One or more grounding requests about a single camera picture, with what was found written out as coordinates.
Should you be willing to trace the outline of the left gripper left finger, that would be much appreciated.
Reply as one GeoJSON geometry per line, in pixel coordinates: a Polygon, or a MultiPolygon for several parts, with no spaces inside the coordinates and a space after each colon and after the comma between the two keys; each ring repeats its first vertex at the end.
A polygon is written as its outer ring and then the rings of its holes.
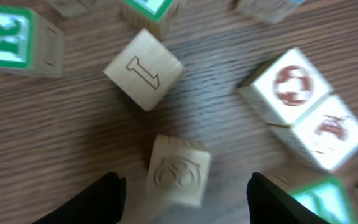
{"type": "Polygon", "coordinates": [[[108,172],[34,224],[115,224],[122,219],[125,201],[126,179],[108,172]]]}

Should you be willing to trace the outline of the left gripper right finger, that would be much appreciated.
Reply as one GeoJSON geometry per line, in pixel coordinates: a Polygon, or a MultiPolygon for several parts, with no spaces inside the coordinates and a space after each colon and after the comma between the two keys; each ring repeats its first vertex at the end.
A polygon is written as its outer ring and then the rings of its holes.
{"type": "Polygon", "coordinates": [[[251,224],[328,224],[260,172],[247,184],[251,224]]]}

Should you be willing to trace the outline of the white engraved block blue side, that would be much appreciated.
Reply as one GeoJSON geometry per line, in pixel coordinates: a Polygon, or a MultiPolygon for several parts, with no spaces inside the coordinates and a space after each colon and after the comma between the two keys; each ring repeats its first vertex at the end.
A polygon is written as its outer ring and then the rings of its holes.
{"type": "Polygon", "coordinates": [[[199,208],[212,155],[202,142],[157,135],[147,174],[146,196],[199,208]]]}

